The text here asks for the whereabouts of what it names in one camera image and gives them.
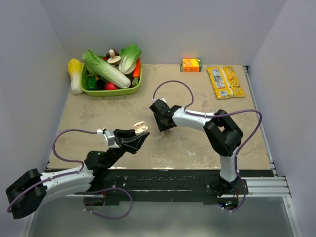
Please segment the beige small charging case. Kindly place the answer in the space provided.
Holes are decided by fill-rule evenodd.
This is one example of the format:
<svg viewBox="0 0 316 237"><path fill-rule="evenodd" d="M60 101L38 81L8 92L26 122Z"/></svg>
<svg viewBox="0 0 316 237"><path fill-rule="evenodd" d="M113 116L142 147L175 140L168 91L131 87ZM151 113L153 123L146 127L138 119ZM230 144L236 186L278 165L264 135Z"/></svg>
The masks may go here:
<svg viewBox="0 0 316 237"><path fill-rule="evenodd" d="M148 130L148 126L147 126L146 122L141 121L141 122L134 124L133 129L134 129L135 134L139 135L143 132L146 132Z"/></svg>

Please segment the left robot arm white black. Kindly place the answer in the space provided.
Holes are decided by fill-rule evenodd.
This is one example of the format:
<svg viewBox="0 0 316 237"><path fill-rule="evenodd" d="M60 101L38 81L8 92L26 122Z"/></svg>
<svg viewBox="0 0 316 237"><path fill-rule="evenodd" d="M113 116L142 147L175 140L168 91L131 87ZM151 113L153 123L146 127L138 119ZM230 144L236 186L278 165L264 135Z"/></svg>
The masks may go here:
<svg viewBox="0 0 316 237"><path fill-rule="evenodd" d="M9 202L7 212L14 219L24 218L35 212L40 205L76 193L96 194L101 191L110 168L125 154L136 154L149 132L134 129L98 129L77 132L102 137L108 149L90 151L84 161L77 160L78 167L40 173L36 168L28 170L5 191Z"/></svg>

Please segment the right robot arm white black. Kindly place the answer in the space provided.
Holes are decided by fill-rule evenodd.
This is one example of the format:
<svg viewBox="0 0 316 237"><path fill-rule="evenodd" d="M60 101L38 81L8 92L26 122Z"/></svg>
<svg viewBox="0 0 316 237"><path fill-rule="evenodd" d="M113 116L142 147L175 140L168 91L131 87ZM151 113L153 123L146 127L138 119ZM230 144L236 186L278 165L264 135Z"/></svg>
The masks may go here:
<svg viewBox="0 0 316 237"><path fill-rule="evenodd" d="M241 145L242 130L224 110L202 113L174 105L169 107L164 99L152 103L153 112L161 132L177 126L205 132L213 150L220 156L220 189L231 194L237 189L236 153Z"/></svg>

